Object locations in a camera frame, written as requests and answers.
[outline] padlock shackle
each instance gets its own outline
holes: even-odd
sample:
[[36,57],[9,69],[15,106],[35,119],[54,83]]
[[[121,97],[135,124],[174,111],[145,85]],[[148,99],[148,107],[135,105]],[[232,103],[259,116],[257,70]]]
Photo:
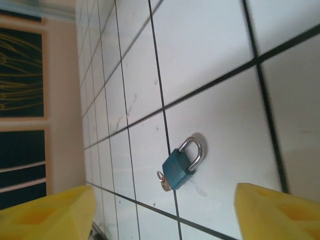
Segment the padlock shackle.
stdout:
[[193,137],[193,136],[188,137],[188,138],[184,141],[184,143],[181,145],[181,147],[178,149],[178,151],[179,151],[180,153],[184,152],[185,149],[186,149],[186,147],[187,147],[191,142],[193,142],[193,143],[196,144],[196,146],[197,146],[197,148],[198,148],[198,154],[197,154],[195,160],[193,160],[193,162],[191,163],[190,167],[188,168],[188,170],[189,170],[190,172],[192,172],[193,170],[195,170],[195,168],[198,166],[199,163],[201,163],[201,161],[202,161],[203,158],[204,158],[204,152],[203,152],[203,149],[204,149],[204,148],[203,148],[201,142],[200,142],[198,139],[196,139],[195,137]]

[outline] beige wall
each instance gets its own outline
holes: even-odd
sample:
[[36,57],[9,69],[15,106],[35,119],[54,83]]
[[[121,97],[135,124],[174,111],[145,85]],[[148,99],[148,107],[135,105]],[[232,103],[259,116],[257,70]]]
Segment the beige wall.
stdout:
[[53,4],[53,5],[59,5],[61,7],[67,7],[67,8],[76,7],[76,0],[42,0],[41,2]]
[[0,122],[0,129],[48,126],[52,193],[84,185],[85,162],[78,71],[76,26],[47,20],[28,23],[0,17],[0,24],[34,28],[46,32],[43,51],[47,56],[48,120]]

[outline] framed picture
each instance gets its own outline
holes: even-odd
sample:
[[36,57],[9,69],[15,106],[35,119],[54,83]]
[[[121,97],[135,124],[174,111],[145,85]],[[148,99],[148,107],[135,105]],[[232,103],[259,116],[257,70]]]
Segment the framed picture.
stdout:
[[7,11],[7,10],[2,10],[0,9],[0,17],[5,17],[9,19],[19,19],[19,20],[24,20],[28,22],[34,22],[34,23],[42,23],[43,19],[38,16],[31,16],[31,15],[26,15],[14,11]]
[[51,194],[48,128],[0,129],[0,210]]
[[41,31],[0,25],[0,121],[48,118],[45,46]]

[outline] floor stain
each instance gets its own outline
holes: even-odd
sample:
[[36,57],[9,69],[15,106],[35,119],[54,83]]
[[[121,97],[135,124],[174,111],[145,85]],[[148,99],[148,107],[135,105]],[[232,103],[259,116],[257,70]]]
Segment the floor stain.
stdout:
[[135,105],[135,103],[136,103],[136,101],[137,101],[137,98],[138,98],[137,94],[134,94],[133,103],[131,104],[131,106],[130,106],[127,114],[126,114],[126,118],[127,118],[127,119],[130,117],[130,113],[131,113],[131,111],[132,111],[133,106]]
[[304,134],[304,135],[308,135],[308,134],[312,134],[312,131],[310,131],[310,130],[300,130],[299,133],[300,134]]
[[196,186],[196,191],[199,195],[203,196],[203,197],[208,197],[208,194],[205,190],[203,190],[201,187]]
[[190,183],[196,184],[195,180],[193,180],[193,179],[189,179],[188,181],[189,181]]
[[116,121],[116,125],[115,125],[115,131],[117,132],[118,131],[118,128],[119,128],[119,124],[121,122],[121,119],[122,119],[122,116],[118,118],[118,120]]

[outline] small key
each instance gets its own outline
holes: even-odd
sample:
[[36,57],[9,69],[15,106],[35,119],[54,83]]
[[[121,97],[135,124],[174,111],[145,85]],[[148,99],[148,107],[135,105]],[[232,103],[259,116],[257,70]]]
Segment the small key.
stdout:
[[169,192],[171,190],[171,187],[168,184],[168,181],[166,180],[164,174],[160,171],[156,172],[160,182],[161,182],[161,187],[163,190],[165,190],[166,192]]

